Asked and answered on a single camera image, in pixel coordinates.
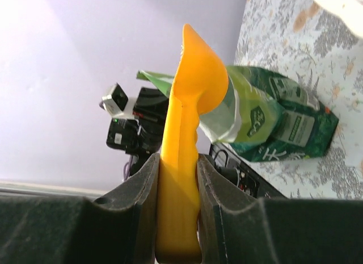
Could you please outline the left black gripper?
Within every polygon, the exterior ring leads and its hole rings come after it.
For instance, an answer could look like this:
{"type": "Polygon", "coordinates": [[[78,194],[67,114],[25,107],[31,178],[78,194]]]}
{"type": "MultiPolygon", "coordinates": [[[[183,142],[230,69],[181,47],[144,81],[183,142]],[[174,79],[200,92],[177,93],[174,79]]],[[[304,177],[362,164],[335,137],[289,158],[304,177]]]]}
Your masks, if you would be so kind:
{"type": "Polygon", "coordinates": [[[142,87],[133,107],[133,115],[142,120],[164,125],[169,98],[160,90],[142,87]]]}

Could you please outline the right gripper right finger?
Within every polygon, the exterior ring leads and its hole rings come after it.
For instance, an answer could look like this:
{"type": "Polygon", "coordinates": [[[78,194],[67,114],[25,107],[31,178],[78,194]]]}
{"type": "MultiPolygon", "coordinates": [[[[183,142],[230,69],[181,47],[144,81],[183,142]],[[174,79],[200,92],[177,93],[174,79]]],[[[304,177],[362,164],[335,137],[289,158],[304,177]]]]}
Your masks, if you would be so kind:
{"type": "Polygon", "coordinates": [[[254,198],[197,163],[203,263],[361,263],[362,201],[254,198]]]}

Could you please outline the yellow plastic scoop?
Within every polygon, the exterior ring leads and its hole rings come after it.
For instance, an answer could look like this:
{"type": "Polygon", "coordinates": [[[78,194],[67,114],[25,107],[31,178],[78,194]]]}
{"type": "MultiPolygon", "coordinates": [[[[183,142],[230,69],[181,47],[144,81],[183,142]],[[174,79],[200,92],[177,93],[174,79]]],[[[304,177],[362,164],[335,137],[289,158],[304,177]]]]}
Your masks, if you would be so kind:
{"type": "Polygon", "coordinates": [[[222,60],[191,25],[172,83],[158,174],[155,256],[159,263],[200,263],[197,238],[197,128],[200,115],[224,99],[229,79],[222,60]]]}

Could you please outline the green litter bag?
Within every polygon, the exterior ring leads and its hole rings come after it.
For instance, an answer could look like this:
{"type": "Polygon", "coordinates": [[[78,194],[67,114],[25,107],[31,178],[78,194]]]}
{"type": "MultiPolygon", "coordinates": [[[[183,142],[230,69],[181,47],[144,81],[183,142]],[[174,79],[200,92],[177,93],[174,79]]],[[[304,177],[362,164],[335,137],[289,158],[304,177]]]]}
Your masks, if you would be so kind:
{"type": "MultiPolygon", "coordinates": [[[[229,86],[222,102],[200,115],[212,143],[224,143],[250,162],[322,157],[339,122],[316,96],[283,75],[258,67],[225,66],[229,86]]],[[[140,70],[170,98],[174,75],[140,70]]]]}

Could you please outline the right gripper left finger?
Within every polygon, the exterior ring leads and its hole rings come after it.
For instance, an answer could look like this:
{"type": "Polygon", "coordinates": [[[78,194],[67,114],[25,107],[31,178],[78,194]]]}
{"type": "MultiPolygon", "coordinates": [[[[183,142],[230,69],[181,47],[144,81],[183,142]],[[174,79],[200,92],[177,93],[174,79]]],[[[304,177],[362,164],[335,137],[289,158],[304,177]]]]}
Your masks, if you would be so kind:
{"type": "Polygon", "coordinates": [[[159,154],[112,191],[1,197],[2,263],[153,263],[159,154]]]}

